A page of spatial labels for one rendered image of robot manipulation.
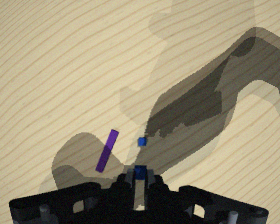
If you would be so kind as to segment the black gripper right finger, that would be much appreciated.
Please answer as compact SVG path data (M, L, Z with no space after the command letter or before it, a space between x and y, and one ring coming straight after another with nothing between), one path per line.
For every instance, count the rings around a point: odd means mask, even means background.
M204 218L194 214L195 204L203 207ZM145 171L144 210L149 209L155 224L193 224L191 219L203 224L266 224L269 215L265 208L191 185L171 191L162 176L154 177L153 169Z

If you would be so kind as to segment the purple rod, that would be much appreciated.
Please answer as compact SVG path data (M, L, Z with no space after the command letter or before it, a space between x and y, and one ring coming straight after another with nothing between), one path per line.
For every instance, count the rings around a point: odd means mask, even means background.
M108 161L108 158L110 156L110 153L115 144L118 134L119 134L118 131L111 129L111 132L108 136L108 139L106 141L106 144L104 146L100 159L98 161L97 167L95 169L96 171L101 172L101 173L104 171L104 168L106 166L106 163Z

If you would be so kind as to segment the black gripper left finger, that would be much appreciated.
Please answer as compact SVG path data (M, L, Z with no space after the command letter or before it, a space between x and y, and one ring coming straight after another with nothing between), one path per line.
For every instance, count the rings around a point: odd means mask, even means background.
M86 182L13 199L9 208L13 224L60 224L83 215L83 224L121 224L125 208L134 209L134 198L135 171L128 168L110 188ZM84 210L74 213L74 204L82 200Z

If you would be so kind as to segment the small dark blue block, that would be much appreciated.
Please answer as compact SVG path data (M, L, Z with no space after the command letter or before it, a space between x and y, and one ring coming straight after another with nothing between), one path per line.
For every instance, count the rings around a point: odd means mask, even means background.
M135 180L145 180L145 171L147 171L146 165L135 165Z
M139 146L146 146L146 137L139 137Z

